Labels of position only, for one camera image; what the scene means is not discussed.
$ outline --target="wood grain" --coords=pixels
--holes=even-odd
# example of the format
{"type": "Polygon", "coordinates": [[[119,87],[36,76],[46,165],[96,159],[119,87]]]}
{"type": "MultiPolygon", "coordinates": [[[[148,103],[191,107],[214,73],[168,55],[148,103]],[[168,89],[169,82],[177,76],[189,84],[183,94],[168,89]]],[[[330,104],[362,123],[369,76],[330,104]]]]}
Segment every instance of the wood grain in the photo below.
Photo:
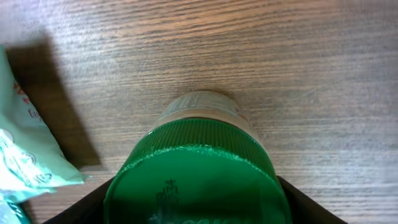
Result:
{"type": "Polygon", "coordinates": [[[37,223],[111,178],[193,90],[236,99],[277,173],[343,220],[398,220],[396,1],[4,0],[0,44],[93,176],[32,199],[37,223]]]}

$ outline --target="green plastic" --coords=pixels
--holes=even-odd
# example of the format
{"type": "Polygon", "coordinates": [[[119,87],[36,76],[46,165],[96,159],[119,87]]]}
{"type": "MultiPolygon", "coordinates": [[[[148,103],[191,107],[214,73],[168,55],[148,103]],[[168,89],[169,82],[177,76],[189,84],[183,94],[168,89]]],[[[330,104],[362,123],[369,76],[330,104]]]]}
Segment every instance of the green plastic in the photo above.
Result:
{"type": "Polygon", "coordinates": [[[147,134],[104,200],[106,223],[291,223],[265,150],[212,119],[181,119],[147,134]]]}

